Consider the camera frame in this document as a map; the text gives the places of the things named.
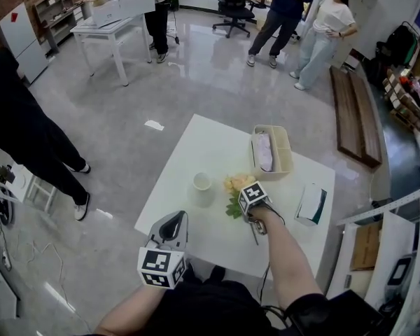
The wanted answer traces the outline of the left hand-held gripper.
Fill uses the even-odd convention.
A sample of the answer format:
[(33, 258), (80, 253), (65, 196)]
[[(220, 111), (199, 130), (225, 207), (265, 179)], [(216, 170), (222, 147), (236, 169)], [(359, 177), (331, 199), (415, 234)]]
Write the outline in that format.
[(139, 249), (137, 272), (146, 286), (174, 289), (186, 270), (188, 214), (170, 213), (155, 222)]

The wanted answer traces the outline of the peach artificial flowers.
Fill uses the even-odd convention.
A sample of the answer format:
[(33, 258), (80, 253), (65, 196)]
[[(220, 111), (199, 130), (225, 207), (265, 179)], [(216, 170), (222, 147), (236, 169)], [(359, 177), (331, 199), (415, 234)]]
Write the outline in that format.
[[(239, 191), (256, 182), (256, 178), (250, 174), (237, 174), (235, 176), (228, 176), (224, 182), (224, 188), (226, 192), (230, 195), (229, 204), (226, 206), (226, 214), (233, 217), (234, 219), (240, 218), (242, 216), (242, 211), (238, 204)], [(255, 222), (250, 218), (250, 226), (253, 231), (254, 239), (258, 245), (258, 240), (256, 235), (260, 235), (263, 232), (262, 225), (260, 222)]]

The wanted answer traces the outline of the white vase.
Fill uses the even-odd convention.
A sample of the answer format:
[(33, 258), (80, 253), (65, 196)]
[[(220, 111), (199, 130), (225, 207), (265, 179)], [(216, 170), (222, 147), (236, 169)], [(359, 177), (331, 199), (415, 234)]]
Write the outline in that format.
[(212, 181), (210, 177), (199, 172), (194, 175), (191, 189), (192, 201), (199, 207), (208, 207), (213, 200)]

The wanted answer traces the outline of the person's left forearm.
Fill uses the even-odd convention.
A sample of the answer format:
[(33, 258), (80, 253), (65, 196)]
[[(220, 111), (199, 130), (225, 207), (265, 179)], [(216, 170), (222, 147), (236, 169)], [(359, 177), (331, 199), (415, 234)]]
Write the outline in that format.
[(141, 330), (160, 304), (163, 288), (141, 286), (105, 315), (94, 334), (101, 336), (130, 336)]

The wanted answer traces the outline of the person's right forearm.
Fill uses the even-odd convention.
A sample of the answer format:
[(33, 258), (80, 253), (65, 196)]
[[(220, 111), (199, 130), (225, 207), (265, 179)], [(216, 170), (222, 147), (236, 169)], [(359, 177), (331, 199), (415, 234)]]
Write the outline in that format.
[(305, 295), (322, 294), (304, 252), (282, 219), (263, 206), (253, 208), (251, 215), (262, 221), (267, 231), (269, 263), (279, 306), (287, 309)]

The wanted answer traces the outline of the person's right shoe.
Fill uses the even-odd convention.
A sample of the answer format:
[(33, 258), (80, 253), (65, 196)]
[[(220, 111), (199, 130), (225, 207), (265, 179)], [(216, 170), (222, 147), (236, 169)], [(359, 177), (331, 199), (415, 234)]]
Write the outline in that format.
[(215, 265), (210, 273), (210, 277), (207, 279), (210, 283), (220, 283), (225, 278), (226, 269), (219, 265)]

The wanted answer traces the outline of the brown cardboard box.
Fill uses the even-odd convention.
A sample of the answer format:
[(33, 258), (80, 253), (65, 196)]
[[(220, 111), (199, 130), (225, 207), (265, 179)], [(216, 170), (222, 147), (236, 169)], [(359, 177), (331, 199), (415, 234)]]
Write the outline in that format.
[(383, 221), (362, 225), (356, 230), (351, 271), (373, 270), (377, 261)]

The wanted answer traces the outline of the white metal shelving rack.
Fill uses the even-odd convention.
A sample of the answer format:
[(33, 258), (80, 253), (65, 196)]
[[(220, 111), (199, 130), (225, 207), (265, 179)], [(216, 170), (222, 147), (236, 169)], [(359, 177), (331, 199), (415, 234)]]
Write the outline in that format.
[[(376, 310), (400, 300), (388, 336), (420, 336), (420, 189), (378, 209), (340, 221), (343, 239), (327, 296), (333, 298), (352, 286), (350, 264), (356, 230), (377, 221), (383, 221), (379, 252), (364, 300)], [(406, 279), (399, 286), (388, 286), (397, 261), (406, 255), (413, 257)]]

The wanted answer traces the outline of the black bag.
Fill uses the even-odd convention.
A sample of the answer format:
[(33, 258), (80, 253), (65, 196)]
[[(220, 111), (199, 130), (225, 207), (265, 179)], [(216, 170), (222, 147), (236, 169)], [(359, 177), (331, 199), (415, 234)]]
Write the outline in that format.
[(329, 300), (332, 336), (368, 336), (383, 316), (352, 290)]

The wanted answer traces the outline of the black office chair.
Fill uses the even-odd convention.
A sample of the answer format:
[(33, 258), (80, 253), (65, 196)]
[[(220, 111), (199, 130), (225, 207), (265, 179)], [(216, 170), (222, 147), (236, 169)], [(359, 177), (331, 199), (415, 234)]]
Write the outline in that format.
[(246, 33), (246, 37), (250, 38), (250, 31), (245, 28), (243, 20), (253, 21), (255, 15), (254, 8), (266, 9), (266, 4), (259, 0), (218, 0), (218, 12), (222, 13), (228, 20), (212, 25), (212, 30), (217, 27), (229, 27), (225, 37), (228, 39), (234, 28)]

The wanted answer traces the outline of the white long-legged work table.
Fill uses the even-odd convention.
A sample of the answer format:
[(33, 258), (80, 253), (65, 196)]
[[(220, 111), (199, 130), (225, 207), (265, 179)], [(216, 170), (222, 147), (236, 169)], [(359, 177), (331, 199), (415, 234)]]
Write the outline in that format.
[(94, 76), (95, 69), (91, 65), (86, 46), (103, 45), (111, 49), (111, 55), (120, 78), (122, 86), (128, 86), (129, 81), (124, 68), (124, 62), (133, 62), (132, 59), (123, 58), (120, 54), (120, 46), (139, 29), (141, 31), (143, 41), (143, 51), (146, 54), (147, 63), (153, 61), (148, 41), (148, 30), (146, 28), (146, 19), (144, 14), (129, 17), (103, 27), (98, 27), (91, 17), (82, 21), (73, 27), (70, 32), (73, 34), (76, 45), (85, 60), (87, 70), (90, 76)]

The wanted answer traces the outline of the grey locker cabinet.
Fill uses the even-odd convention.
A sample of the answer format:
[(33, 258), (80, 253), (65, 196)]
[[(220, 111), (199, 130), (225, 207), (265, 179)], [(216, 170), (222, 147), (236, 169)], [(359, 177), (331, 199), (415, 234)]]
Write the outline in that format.
[(352, 49), (359, 51), (361, 33), (365, 32), (365, 26), (370, 20), (373, 9), (378, 0), (349, 0), (349, 8), (356, 21), (358, 32), (348, 36), (339, 42), (337, 50), (333, 53), (330, 64), (340, 68), (346, 62)]

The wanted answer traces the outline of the long white carton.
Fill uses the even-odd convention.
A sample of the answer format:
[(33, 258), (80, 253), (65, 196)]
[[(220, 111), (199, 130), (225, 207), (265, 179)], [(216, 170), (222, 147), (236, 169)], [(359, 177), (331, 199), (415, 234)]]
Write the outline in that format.
[(92, 7), (92, 20), (103, 27), (154, 10), (155, 0), (107, 0), (103, 5)]

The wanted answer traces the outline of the white refrigerator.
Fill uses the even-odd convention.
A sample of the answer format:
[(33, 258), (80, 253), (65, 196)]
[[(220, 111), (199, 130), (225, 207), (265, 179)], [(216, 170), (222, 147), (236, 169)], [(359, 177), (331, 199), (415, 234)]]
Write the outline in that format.
[(46, 55), (36, 37), (24, 3), (0, 20), (0, 38), (32, 84), (48, 67)]

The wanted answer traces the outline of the wooden cubby cabinet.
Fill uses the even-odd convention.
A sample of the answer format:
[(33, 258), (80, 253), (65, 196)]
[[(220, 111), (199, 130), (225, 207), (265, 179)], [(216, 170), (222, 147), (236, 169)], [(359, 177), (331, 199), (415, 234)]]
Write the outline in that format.
[(82, 3), (74, 0), (40, 0), (34, 11), (53, 53), (71, 35), (71, 30), (83, 20)]

